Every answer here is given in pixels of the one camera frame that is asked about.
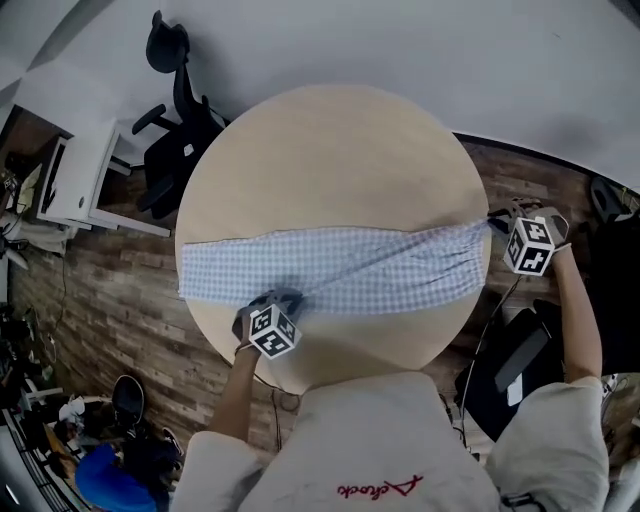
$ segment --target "table top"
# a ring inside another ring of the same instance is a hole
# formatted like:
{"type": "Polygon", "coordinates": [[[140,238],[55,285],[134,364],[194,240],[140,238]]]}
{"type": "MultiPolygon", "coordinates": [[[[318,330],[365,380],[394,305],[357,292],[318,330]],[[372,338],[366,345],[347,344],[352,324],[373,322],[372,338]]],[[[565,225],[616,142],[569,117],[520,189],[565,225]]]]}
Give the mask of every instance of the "table top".
{"type": "Polygon", "coordinates": [[[115,120],[109,120],[87,127],[67,141],[51,188],[55,197],[48,216],[88,219],[100,173],[109,164],[118,135],[115,120]]]}
{"type": "MultiPolygon", "coordinates": [[[[178,272],[185,243],[326,226],[417,231],[477,220],[487,210],[469,155],[420,107],[371,87],[303,87],[252,108],[205,152],[180,205],[178,272]]],[[[256,375],[302,393],[421,369],[460,331],[478,295],[411,313],[303,316],[296,349],[261,358],[256,375]]],[[[233,361],[235,309],[187,304],[209,342],[233,361]]]]}

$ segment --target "checkered fabric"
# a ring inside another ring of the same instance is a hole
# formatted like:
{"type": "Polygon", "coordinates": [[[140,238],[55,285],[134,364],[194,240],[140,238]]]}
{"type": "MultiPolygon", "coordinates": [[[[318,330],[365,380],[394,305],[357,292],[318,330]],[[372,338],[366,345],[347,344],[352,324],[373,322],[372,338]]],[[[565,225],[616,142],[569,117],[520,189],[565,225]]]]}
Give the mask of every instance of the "checkered fabric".
{"type": "Polygon", "coordinates": [[[282,286],[320,313],[378,315],[447,304],[484,285],[485,221],[417,233],[370,228],[276,231],[186,244],[180,295],[245,306],[282,286]]]}

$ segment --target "wood plank flooring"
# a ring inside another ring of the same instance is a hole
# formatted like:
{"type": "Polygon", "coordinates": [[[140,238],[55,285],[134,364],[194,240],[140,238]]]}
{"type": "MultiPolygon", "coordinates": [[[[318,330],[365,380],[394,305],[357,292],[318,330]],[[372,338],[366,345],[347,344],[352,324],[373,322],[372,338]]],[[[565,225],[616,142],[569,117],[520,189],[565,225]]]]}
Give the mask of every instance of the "wood plank flooring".
{"type": "MultiPolygon", "coordinates": [[[[7,144],[20,145],[17,139],[10,137],[7,144]]],[[[465,148],[482,177],[490,205],[514,196],[539,197],[558,207],[572,228],[592,221],[587,176],[500,149],[477,144],[465,144],[465,148]]],[[[101,204],[114,212],[137,215],[135,198],[143,190],[140,173],[128,179],[114,175],[105,185],[101,204]]],[[[175,225],[175,215],[166,222],[175,225]]],[[[581,238],[574,230],[579,263],[586,263],[581,238]]],[[[502,251],[494,244],[486,293],[453,341],[454,348],[475,347],[490,313],[486,297],[505,292],[515,279],[501,261],[502,251]]],[[[28,272],[12,266],[11,300],[17,310],[33,307],[43,332],[50,332],[62,313],[54,333],[55,347],[45,347],[43,342],[39,348],[52,358],[55,348],[57,381],[65,390],[110,394],[120,374],[132,373],[140,377],[148,394],[147,417],[153,424],[169,425],[185,444],[205,427],[229,369],[178,297],[173,238],[96,229],[78,233],[64,262],[33,248],[27,249],[25,257],[28,272]]],[[[518,310],[537,297],[557,298],[550,273],[523,279],[508,306],[518,310]]],[[[450,403],[455,394],[453,380],[469,363],[454,348],[446,349],[424,369],[450,403]]],[[[286,439],[298,401],[280,392],[273,399],[286,439]]],[[[276,451],[275,428],[271,389],[256,382],[250,444],[265,459],[276,451]]]]}

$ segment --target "white cube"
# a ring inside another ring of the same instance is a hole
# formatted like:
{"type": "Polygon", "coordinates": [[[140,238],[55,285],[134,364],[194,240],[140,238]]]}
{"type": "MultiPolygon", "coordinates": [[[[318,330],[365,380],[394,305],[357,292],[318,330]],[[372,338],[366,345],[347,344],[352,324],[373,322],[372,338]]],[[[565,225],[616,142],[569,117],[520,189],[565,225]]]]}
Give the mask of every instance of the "white cube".
{"type": "Polygon", "coordinates": [[[507,244],[504,261],[516,274],[544,274],[555,246],[542,217],[518,217],[507,244]]]}
{"type": "Polygon", "coordinates": [[[302,337],[295,324],[275,304],[262,311],[254,311],[249,317],[249,341],[267,359],[274,359],[293,350],[302,337]]]}

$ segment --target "black chair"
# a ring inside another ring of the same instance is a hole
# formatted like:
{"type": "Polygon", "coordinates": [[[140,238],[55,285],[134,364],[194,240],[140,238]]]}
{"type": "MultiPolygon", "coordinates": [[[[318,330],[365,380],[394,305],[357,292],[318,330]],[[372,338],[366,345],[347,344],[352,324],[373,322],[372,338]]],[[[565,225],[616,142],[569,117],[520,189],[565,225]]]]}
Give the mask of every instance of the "black chair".
{"type": "Polygon", "coordinates": [[[223,130],[212,117],[207,97],[202,96],[202,103],[193,97],[187,72],[188,55],[189,36],[184,27],[169,27],[162,21],[162,13],[157,11],[147,41],[147,60],[160,73],[175,72],[173,103],[182,124],[162,117],[167,109],[158,105],[142,116],[131,130],[135,135],[149,124],[168,130],[144,154],[147,192],[140,197],[137,206],[140,211],[151,209],[155,219],[167,216],[180,206],[194,167],[223,130]]]}

